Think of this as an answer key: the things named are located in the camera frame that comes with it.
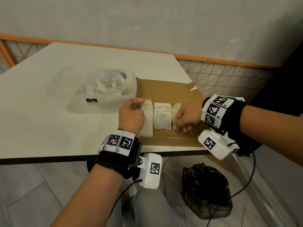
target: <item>white table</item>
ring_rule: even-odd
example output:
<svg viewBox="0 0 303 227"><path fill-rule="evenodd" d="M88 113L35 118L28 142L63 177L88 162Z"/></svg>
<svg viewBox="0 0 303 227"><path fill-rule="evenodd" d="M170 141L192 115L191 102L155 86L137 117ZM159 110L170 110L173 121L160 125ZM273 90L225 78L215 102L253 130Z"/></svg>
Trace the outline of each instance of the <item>white table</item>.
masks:
<svg viewBox="0 0 303 227"><path fill-rule="evenodd" d="M45 102L50 80L72 65L132 70L141 79L191 82L173 55L52 43L0 75L0 164L87 160L118 127L117 113L72 114ZM142 147L142 152L166 156L193 155L196 150L206 149Z"/></svg>

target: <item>tiled floor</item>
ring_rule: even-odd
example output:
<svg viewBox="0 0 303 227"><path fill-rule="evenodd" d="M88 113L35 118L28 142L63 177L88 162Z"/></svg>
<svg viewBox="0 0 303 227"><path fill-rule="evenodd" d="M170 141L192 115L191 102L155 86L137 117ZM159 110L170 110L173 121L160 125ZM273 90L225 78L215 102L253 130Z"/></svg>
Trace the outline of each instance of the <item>tiled floor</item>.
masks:
<svg viewBox="0 0 303 227"><path fill-rule="evenodd" d="M241 184L231 173L204 156L183 156L179 158L176 172L178 192L182 197L182 168L204 162L217 168L229 181L231 194L241 189ZM164 169L166 198L180 226L186 226L183 209L174 183L177 158L171 158ZM68 202L87 175L85 162L43 163L0 166L0 226L1 227L47 227ZM207 221L199 219L185 205L190 227L206 226ZM258 226L265 227L260 214L245 192L233 198L233 210L226 218L212 220L209 227Z"/></svg>

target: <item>forearm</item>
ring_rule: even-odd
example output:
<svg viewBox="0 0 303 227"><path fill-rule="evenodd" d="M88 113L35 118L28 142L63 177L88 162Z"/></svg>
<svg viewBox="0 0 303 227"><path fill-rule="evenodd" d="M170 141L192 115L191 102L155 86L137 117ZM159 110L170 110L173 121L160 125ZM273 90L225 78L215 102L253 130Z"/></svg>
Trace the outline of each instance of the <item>forearm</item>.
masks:
<svg viewBox="0 0 303 227"><path fill-rule="evenodd" d="M122 175L96 164L51 227L106 226Z"/></svg>
<svg viewBox="0 0 303 227"><path fill-rule="evenodd" d="M240 129L247 136L303 166L303 119L246 106Z"/></svg>

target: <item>black trash bag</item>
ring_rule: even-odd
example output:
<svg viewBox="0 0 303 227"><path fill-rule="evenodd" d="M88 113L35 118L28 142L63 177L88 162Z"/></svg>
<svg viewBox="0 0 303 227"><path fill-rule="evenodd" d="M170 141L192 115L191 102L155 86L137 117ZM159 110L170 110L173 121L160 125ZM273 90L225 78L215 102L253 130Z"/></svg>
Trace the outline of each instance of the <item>black trash bag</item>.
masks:
<svg viewBox="0 0 303 227"><path fill-rule="evenodd" d="M182 190L185 203L200 219L227 217L232 212L229 183L216 168L204 163L184 167Z"/></svg>

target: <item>gray pants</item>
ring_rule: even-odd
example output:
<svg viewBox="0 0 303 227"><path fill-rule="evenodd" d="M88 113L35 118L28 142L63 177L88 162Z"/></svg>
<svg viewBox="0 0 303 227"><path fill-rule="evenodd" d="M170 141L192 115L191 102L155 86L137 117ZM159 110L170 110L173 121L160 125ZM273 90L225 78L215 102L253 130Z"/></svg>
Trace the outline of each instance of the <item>gray pants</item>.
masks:
<svg viewBox="0 0 303 227"><path fill-rule="evenodd" d="M128 213L132 213L137 227L177 227L172 210L159 189L142 188L125 204ZM122 227L121 201L119 201L106 227Z"/></svg>

